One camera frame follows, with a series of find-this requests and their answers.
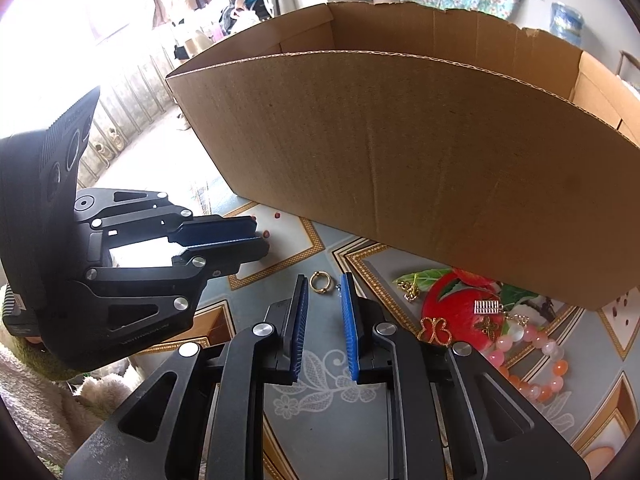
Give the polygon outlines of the gold ring earring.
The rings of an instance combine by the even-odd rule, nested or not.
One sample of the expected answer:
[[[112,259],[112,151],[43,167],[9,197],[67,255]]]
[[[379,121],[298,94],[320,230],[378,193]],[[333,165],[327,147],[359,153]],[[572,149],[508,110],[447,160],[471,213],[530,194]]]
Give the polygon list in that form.
[[[309,279],[309,286],[315,294],[325,295],[334,289],[334,279],[326,271],[314,271]]]

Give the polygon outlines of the gold clover earring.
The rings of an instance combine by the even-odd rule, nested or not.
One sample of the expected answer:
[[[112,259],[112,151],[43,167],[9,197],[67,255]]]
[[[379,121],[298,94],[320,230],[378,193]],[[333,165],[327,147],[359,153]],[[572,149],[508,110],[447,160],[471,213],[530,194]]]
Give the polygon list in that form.
[[[444,318],[421,318],[418,339],[432,346],[448,348],[454,337]]]

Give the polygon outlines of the gold abacus charm earring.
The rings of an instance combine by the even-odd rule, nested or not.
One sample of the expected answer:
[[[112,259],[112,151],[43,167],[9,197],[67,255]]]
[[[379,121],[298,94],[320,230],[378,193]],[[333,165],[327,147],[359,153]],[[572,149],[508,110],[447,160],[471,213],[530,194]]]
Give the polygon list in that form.
[[[474,328],[485,334],[491,341],[495,341],[502,334],[503,326],[515,323],[525,327],[529,322],[528,316],[506,310],[499,300],[475,300],[473,314]]]

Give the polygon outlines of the brown cardboard box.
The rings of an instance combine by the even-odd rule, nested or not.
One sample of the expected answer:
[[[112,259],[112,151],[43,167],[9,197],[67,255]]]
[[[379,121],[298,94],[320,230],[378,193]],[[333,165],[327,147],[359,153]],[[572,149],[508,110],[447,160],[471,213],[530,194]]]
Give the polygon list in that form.
[[[638,98],[548,32],[321,3],[167,82],[239,196],[586,309],[639,283]]]

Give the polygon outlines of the fruit print tablecloth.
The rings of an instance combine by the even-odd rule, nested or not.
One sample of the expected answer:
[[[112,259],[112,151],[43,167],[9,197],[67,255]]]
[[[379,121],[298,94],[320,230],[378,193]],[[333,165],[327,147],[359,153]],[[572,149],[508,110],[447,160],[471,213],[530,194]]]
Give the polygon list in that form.
[[[586,462],[514,385],[465,341],[432,346],[386,318],[390,469],[398,479],[585,479]],[[94,437],[107,479],[256,479],[262,473],[265,318],[209,348],[184,344]]]

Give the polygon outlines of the blue water bottle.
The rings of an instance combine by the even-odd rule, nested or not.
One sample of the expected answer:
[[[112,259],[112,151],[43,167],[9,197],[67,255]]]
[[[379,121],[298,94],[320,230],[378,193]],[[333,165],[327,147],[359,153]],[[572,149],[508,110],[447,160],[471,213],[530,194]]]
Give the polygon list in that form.
[[[584,26],[585,21],[579,11],[563,3],[552,3],[549,32],[553,36],[580,47]]]

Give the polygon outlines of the wooden chair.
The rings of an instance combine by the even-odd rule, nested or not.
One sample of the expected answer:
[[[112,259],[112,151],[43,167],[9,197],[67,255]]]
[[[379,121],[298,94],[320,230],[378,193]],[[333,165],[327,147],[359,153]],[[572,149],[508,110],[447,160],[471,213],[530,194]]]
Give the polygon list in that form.
[[[640,61],[630,52],[620,50],[615,75],[629,84],[634,90],[640,89]]]

